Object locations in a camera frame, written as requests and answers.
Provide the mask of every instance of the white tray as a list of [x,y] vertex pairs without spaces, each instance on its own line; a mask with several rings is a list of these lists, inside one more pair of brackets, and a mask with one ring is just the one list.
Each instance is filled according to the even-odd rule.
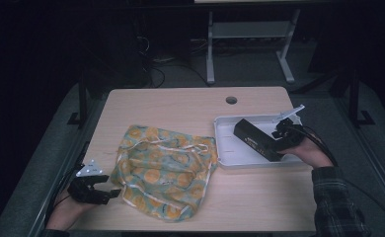
[[[304,164],[298,157],[291,154],[284,155],[278,162],[270,162],[233,134],[235,124],[241,119],[246,119],[272,137],[271,133],[275,131],[275,127],[278,124],[278,122],[275,122],[276,118],[278,118],[278,115],[216,118],[214,120],[214,128],[219,165],[225,169],[237,169]],[[294,123],[301,124],[300,117],[292,115],[289,118]]]

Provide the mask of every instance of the table surface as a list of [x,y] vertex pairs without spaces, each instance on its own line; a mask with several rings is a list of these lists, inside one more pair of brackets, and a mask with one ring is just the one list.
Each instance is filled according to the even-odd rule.
[[[227,97],[237,103],[226,103]],[[84,163],[94,159],[110,174],[128,127],[141,124],[214,136],[220,116],[273,115],[292,108],[281,87],[129,89],[110,93]],[[206,197],[189,220],[168,223],[113,198],[82,216],[74,229],[122,231],[313,231],[316,204],[311,168],[223,170],[210,178]],[[96,185],[107,190],[111,184]]]

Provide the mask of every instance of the floral cloth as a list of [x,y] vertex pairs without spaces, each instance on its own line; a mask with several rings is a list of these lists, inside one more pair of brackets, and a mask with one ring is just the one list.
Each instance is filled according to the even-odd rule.
[[213,137],[132,125],[118,148],[112,182],[138,210],[167,221],[191,218],[217,167]]

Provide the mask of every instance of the hole in table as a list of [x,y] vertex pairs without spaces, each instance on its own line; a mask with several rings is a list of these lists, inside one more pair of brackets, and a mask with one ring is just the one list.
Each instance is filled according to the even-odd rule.
[[235,105],[238,103],[238,99],[236,99],[236,97],[226,97],[226,103],[229,105]]

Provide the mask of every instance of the plaid sleeve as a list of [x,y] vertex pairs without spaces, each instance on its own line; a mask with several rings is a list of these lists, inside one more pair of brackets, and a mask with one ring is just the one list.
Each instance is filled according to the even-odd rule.
[[361,211],[349,197],[347,184],[339,168],[324,167],[312,171],[317,209],[316,236],[370,236]]

